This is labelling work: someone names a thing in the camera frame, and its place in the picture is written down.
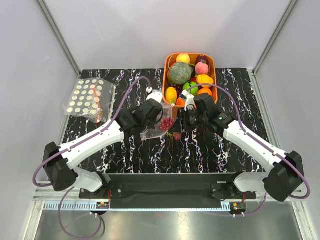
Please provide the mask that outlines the pink peach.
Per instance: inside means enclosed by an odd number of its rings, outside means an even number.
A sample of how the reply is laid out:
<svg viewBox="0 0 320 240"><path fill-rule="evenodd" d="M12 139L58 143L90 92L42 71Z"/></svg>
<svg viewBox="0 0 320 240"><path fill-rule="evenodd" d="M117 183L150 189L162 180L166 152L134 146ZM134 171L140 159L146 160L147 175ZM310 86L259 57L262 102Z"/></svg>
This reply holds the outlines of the pink peach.
<svg viewBox="0 0 320 240"><path fill-rule="evenodd" d="M197 75L206 75L209 73L209 66L206 63L198 62L195 65L195 73Z"/></svg>

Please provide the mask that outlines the purple grape bunch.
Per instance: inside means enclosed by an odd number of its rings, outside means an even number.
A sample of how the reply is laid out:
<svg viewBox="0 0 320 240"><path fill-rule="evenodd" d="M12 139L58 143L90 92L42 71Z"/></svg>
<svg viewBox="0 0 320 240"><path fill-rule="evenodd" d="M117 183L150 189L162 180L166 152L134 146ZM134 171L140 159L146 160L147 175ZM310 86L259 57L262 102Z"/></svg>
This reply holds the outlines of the purple grape bunch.
<svg viewBox="0 0 320 240"><path fill-rule="evenodd" d="M159 130L163 132L169 132L172 134L173 138L176 141L179 141L181 139L182 133L178 132L176 129L173 129L175 120L171 117L164 116L159 125Z"/></svg>

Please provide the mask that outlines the pink dotted zip bag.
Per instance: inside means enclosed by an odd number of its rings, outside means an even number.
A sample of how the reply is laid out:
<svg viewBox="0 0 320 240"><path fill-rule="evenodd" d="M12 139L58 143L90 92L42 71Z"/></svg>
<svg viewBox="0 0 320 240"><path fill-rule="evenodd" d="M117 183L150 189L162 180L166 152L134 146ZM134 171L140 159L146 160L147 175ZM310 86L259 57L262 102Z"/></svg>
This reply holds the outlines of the pink dotted zip bag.
<svg viewBox="0 0 320 240"><path fill-rule="evenodd" d="M174 119L173 117L173 104L164 102L164 99L162 99L162 102L160 103L163 107L163 116L159 115L157 120L160 120L167 116L169 118ZM140 134L140 138L142 141L150 140L150 139L157 139L163 137L167 132L159 130L160 122L155 125L155 129L146 129Z"/></svg>

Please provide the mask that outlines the green striped ball fruit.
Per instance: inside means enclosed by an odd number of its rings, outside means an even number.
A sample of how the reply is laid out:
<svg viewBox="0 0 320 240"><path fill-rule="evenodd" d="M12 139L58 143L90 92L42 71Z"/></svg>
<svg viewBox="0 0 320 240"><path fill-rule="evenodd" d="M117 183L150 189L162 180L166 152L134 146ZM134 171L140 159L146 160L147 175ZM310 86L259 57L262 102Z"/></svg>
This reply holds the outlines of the green striped ball fruit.
<svg viewBox="0 0 320 240"><path fill-rule="evenodd" d="M197 83L194 81L189 81L183 85L183 90L187 91L188 93L196 96L199 93L199 87L196 86Z"/></svg>

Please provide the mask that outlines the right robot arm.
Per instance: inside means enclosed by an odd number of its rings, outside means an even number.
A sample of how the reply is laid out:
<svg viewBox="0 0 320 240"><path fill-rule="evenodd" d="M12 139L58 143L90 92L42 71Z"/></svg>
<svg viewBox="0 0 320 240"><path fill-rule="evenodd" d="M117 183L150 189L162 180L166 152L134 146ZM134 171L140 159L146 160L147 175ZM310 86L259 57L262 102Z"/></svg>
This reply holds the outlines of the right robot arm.
<svg viewBox="0 0 320 240"><path fill-rule="evenodd" d="M264 172L236 173L226 185L230 197L262 192L284 202L303 183L302 157L296 151L287 153L271 145L229 112L219 110L209 94L193 96L184 90L182 99L185 105L177 114L182 131L204 127L237 145L264 169Z"/></svg>

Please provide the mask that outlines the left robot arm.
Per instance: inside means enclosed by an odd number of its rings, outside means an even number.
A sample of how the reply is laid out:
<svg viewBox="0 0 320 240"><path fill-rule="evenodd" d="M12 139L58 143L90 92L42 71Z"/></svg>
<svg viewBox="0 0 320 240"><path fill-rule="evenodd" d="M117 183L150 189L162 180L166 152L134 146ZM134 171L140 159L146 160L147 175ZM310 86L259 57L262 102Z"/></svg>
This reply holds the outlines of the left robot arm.
<svg viewBox="0 0 320 240"><path fill-rule="evenodd" d="M147 99L142 105L120 110L115 119L109 120L96 130L77 140L57 146L50 143L45 147L44 170L56 192L70 187L91 192L97 198L108 193L108 179L95 171L79 168L84 160L100 150L155 126L163 113L160 100Z"/></svg>

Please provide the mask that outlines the yellow green mango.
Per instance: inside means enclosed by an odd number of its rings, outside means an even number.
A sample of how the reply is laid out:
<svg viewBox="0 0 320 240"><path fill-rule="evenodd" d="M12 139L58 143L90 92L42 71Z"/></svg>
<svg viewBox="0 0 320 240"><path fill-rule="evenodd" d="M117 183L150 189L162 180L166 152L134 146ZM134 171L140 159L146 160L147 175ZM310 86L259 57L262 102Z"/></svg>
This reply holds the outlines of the yellow green mango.
<svg viewBox="0 0 320 240"><path fill-rule="evenodd" d="M175 104L178 99L178 93L174 87L168 87L164 94L165 100L170 104Z"/></svg>

